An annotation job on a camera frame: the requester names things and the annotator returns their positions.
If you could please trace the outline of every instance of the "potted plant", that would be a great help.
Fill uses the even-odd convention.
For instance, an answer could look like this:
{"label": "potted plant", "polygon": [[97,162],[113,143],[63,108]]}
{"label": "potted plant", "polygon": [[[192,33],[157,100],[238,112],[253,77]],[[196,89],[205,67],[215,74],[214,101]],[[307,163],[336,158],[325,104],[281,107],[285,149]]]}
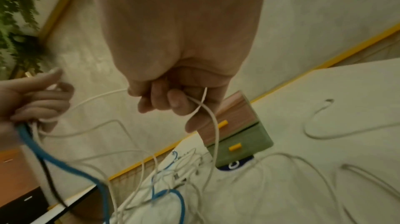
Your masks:
{"label": "potted plant", "polygon": [[38,39],[24,35],[15,20],[15,14],[21,14],[26,26],[39,30],[35,15],[36,0],[0,0],[0,70],[9,70],[3,57],[3,51],[9,53],[15,65],[24,71],[33,69],[40,72],[39,62],[43,58],[43,49]]}

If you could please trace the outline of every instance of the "sticker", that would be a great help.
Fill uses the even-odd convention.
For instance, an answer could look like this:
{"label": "sticker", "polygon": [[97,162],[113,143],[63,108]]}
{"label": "sticker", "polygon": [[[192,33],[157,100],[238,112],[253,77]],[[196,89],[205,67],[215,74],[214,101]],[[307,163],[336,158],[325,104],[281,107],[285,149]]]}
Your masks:
{"label": "sticker", "polygon": [[242,160],[234,161],[228,165],[217,167],[217,169],[219,169],[221,171],[236,170],[236,169],[240,168],[241,166],[243,166],[248,161],[253,160],[253,158],[254,158],[254,156],[249,156],[249,157],[243,158]]}

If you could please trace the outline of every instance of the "black cable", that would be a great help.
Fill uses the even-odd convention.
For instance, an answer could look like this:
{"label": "black cable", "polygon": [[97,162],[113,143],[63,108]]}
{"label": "black cable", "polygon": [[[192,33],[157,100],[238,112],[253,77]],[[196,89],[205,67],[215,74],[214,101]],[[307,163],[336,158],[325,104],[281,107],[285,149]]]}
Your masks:
{"label": "black cable", "polygon": [[50,191],[53,194],[53,197],[55,197],[55,199],[58,201],[58,203],[60,203],[63,207],[65,207],[65,209],[67,209],[70,213],[72,213],[73,215],[75,215],[76,217],[79,217],[81,219],[91,220],[91,221],[104,221],[103,218],[93,218],[93,217],[83,216],[83,215],[73,211],[70,206],[67,206],[67,204],[64,202],[64,200],[62,199],[62,197],[60,196],[60,194],[58,193],[58,191],[54,185],[53,178],[51,177],[50,170],[49,170],[49,167],[47,166],[46,162],[39,156],[36,156],[36,158],[38,159],[40,165],[42,166],[43,172],[45,173],[47,183],[49,184],[49,187],[50,187]]}

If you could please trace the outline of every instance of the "green block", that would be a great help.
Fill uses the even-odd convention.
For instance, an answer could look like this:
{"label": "green block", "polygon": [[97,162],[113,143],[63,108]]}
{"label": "green block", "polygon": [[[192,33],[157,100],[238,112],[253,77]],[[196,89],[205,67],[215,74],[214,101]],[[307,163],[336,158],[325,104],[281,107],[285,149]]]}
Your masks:
{"label": "green block", "polygon": [[[229,147],[242,144],[242,148],[229,151]],[[243,131],[232,135],[229,138],[220,141],[218,146],[218,155],[216,167],[221,167],[230,164],[234,161],[241,160],[245,157],[251,156],[257,152],[266,150],[274,145],[267,131],[261,123],[257,123]],[[215,145],[207,147],[211,156],[214,154]]]}

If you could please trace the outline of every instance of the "table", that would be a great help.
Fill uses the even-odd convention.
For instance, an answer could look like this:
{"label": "table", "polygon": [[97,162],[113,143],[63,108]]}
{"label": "table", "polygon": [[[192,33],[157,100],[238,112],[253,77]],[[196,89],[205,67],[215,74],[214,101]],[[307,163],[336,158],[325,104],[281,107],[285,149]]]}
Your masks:
{"label": "table", "polygon": [[[334,99],[334,104],[308,123],[313,134],[331,135],[354,129],[369,128],[400,121],[400,59],[316,70],[273,92],[253,104],[275,145],[255,155],[261,159],[270,153],[284,151],[307,158],[333,182],[337,169],[344,163],[357,164],[400,189],[400,127],[359,133],[352,136],[315,140],[303,133],[310,115]],[[199,135],[183,140],[175,149],[183,155],[196,149],[204,154],[199,174],[191,181],[201,188],[209,170],[211,156]],[[173,160],[170,154],[161,164]],[[333,200],[316,173],[304,164],[284,157],[271,157],[233,182],[245,169],[225,172],[215,170],[203,195],[203,214],[210,223],[339,223]],[[354,172],[341,171],[337,191],[342,203],[362,223],[398,223],[399,201],[376,184]],[[148,177],[144,184],[150,184]],[[197,202],[193,190],[178,190],[186,205]],[[155,190],[167,186],[158,182]],[[141,191],[141,197],[150,198]],[[155,204],[128,211],[125,223],[178,223],[180,203],[169,194]],[[192,216],[186,212],[185,223]]]}

